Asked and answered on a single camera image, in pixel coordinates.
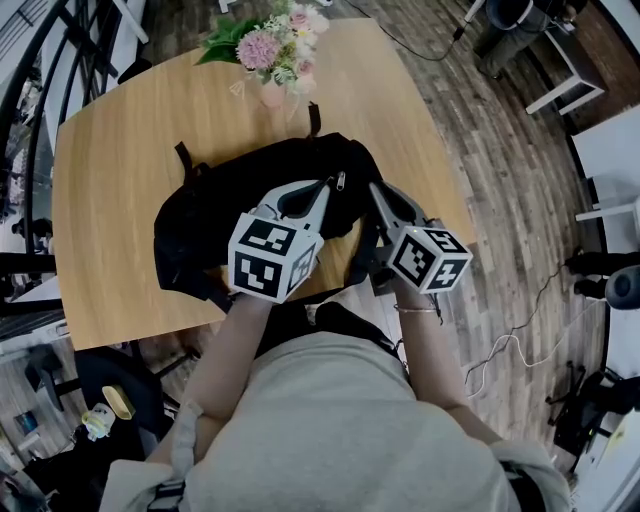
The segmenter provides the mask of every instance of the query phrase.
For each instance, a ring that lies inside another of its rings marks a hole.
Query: green leaf
[[[233,30],[231,30],[231,40],[240,42],[240,39],[251,32],[259,23],[260,22],[256,19],[241,21],[235,27],[233,27]]]
[[[229,18],[218,19],[218,34],[229,34],[234,27],[235,23]]]
[[[238,56],[236,55],[236,45],[234,44],[216,44],[209,48],[200,60],[196,62],[196,66],[207,62],[221,61],[232,62],[237,64]]]
[[[228,18],[221,18],[218,20],[218,30],[211,33],[203,42],[202,46],[205,48],[211,48],[212,46],[220,43],[237,44],[240,38],[246,33],[243,32],[245,24],[246,22],[244,21],[234,23]]]

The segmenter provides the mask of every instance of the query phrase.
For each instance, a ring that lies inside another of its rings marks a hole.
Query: flower bouquet
[[[316,87],[313,78],[315,44],[329,21],[312,5],[277,0],[267,20],[218,22],[218,30],[204,42],[198,64],[225,61],[242,64],[250,76],[259,77],[262,101],[269,107],[282,104],[286,91],[306,94]],[[244,81],[232,92],[244,90]]]

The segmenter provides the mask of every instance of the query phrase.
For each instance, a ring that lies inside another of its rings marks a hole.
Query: bracelet
[[[438,310],[436,308],[401,308],[397,304],[394,304],[393,307],[398,313],[437,313]]]

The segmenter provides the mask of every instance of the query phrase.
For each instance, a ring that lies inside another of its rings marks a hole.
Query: bag
[[[382,180],[373,157],[358,141],[339,133],[315,137],[320,129],[317,106],[309,109],[313,127],[309,137],[277,142],[215,168],[203,163],[192,167],[184,144],[176,146],[185,166],[185,182],[162,205],[154,225],[160,288],[211,299],[228,311],[229,290],[208,271],[227,263],[229,239],[240,214],[255,208],[267,192],[281,185],[312,179],[331,185],[320,229],[325,240],[346,235],[371,210],[368,185]],[[344,186],[338,187],[341,172]],[[285,214],[304,206],[292,202]]]

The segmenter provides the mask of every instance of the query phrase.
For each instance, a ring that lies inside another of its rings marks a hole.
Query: gray t-shirt
[[[416,401],[399,361],[348,336],[304,336],[256,360],[233,418],[192,468],[175,462],[188,438],[176,436],[173,468],[115,462],[101,511],[146,510],[156,485],[183,477],[180,511],[519,511],[499,461],[533,479],[547,512],[569,509],[542,446],[468,437]]]

